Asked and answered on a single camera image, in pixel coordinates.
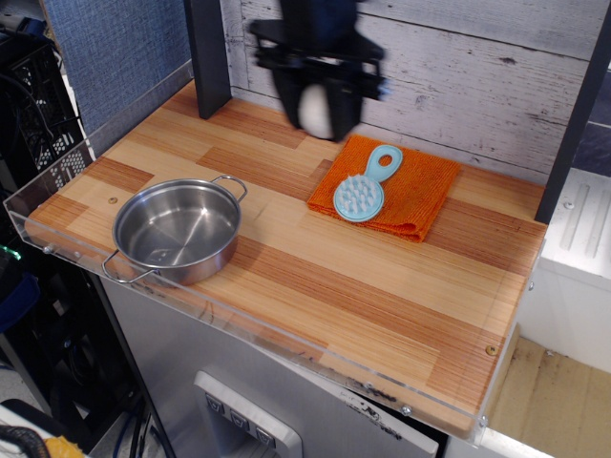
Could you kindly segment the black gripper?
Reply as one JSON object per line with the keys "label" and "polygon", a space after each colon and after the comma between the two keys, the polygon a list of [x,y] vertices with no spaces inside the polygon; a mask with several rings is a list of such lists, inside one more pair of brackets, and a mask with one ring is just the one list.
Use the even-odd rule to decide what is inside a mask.
{"label": "black gripper", "polygon": [[256,19],[249,31],[259,66],[273,82],[290,124],[302,129],[299,108],[310,81],[327,80],[332,137],[340,142],[361,122],[363,97],[389,93],[381,74],[384,50],[356,29],[355,1],[281,1],[280,19]]}

